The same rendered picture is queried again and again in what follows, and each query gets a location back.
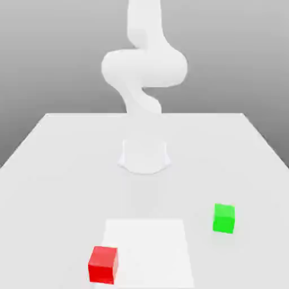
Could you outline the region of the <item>small green cube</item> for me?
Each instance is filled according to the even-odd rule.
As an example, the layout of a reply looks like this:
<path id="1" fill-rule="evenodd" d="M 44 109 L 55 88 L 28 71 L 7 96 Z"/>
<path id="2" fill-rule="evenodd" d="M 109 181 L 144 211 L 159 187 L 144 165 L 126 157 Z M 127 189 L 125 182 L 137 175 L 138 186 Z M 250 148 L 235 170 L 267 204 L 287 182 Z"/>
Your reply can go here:
<path id="1" fill-rule="evenodd" d="M 235 225 L 235 207 L 216 203 L 214 205 L 213 231 L 232 234 Z"/>

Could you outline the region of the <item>small red cube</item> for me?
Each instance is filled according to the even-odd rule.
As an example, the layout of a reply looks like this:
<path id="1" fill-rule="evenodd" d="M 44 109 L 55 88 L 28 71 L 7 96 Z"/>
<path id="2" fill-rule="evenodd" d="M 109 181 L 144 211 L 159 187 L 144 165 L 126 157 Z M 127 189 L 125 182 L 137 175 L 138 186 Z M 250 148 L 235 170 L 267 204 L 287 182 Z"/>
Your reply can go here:
<path id="1" fill-rule="evenodd" d="M 91 283 L 114 284 L 118 270 L 118 249 L 95 246 L 88 262 Z"/>

